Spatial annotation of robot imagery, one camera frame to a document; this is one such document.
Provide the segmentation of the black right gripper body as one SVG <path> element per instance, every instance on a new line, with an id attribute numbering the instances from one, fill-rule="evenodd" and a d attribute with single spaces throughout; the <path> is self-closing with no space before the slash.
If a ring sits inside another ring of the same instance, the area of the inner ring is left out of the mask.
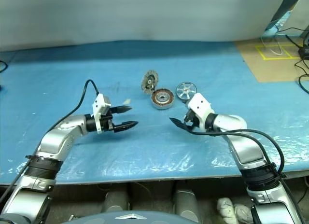
<path id="1" fill-rule="evenodd" d="M 186 123 L 188 126 L 194 126 L 195 128 L 199 128 L 199 119 L 196 116 L 196 113 L 189 109 L 184 117 L 184 123 Z"/>

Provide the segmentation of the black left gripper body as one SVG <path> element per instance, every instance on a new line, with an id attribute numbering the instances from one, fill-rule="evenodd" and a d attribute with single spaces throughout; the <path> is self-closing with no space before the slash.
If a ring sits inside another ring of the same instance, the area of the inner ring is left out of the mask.
<path id="1" fill-rule="evenodd" d="M 109 108 L 106 114 L 100 115 L 100 127 L 101 131 L 111 131 L 113 130 L 113 114 L 116 113 L 116 108 Z"/>

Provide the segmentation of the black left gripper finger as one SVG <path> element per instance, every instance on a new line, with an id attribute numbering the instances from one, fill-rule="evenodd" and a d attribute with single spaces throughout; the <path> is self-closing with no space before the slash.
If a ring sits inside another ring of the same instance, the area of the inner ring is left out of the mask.
<path id="1" fill-rule="evenodd" d="M 113 131 L 114 131 L 114 133 L 125 131 L 125 130 L 128 130 L 130 128 L 133 128 L 138 123 L 139 122 L 137 122 L 137 121 L 127 121 L 127 122 L 123 122 L 119 125 L 113 125 Z"/>
<path id="2" fill-rule="evenodd" d="M 125 113 L 131 109 L 132 107 L 127 105 L 111 107 L 111 114 Z"/>

